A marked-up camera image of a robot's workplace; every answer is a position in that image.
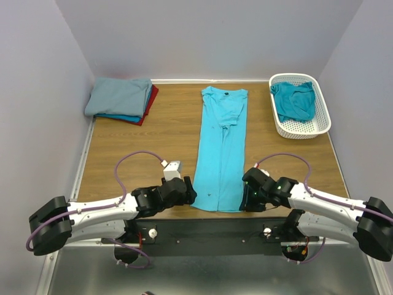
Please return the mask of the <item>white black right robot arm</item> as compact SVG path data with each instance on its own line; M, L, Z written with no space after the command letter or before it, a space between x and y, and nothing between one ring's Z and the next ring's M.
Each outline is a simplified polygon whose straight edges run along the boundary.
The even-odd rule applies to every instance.
M241 210L263 211L269 203L290 209L285 221L264 230L266 237L281 242L300 242L323 237L357 245L379 261L392 259L392 211L380 199L367 201L346 199L308 188L295 179L281 177L275 181L259 168L249 169Z

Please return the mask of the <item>bright cyan t-shirt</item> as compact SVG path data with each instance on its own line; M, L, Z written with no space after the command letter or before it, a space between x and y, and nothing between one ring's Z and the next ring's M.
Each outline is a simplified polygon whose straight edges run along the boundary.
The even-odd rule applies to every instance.
M212 86L201 91L203 110L193 188L193 207L203 211L239 212L243 173L248 91Z

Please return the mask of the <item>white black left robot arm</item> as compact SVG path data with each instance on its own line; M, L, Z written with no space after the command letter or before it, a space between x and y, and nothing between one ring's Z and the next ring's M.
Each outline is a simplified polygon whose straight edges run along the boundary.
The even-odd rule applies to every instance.
M126 221L152 217L174 206L191 205L196 197L188 176L102 201L67 202L63 196L54 197L29 217L31 234L26 249L44 256L79 240L118 239L126 232Z

